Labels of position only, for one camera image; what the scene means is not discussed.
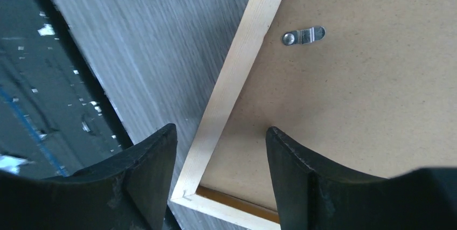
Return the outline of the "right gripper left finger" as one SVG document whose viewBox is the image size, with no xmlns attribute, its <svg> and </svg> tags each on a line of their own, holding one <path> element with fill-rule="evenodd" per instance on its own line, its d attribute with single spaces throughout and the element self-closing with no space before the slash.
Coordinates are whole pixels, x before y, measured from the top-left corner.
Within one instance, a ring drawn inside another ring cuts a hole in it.
<svg viewBox="0 0 457 230">
<path fill-rule="evenodd" d="M 177 150 L 169 123 L 102 162 L 63 177 L 1 172 L 1 229 L 168 229 Z"/>
</svg>

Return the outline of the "wooden picture frame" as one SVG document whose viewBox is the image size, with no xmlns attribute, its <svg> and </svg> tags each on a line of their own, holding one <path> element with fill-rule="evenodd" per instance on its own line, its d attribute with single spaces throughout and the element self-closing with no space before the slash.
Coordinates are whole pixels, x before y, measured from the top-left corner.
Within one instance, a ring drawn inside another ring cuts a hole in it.
<svg viewBox="0 0 457 230">
<path fill-rule="evenodd" d="M 279 229 L 270 126 L 375 176 L 455 166 L 456 0 L 248 0 L 171 201 Z"/>
</svg>

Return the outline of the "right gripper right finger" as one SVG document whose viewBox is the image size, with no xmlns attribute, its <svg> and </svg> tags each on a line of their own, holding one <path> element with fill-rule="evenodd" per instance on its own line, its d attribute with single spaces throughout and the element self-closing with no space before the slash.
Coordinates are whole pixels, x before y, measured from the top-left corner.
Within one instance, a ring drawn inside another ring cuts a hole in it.
<svg viewBox="0 0 457 230">
<path fill-rule="evenodd" d="M 372 176 L 277 127 L 268 128 L 266 149 L 282 229 L 456 229 L 456 168 Z"/>
</svg>

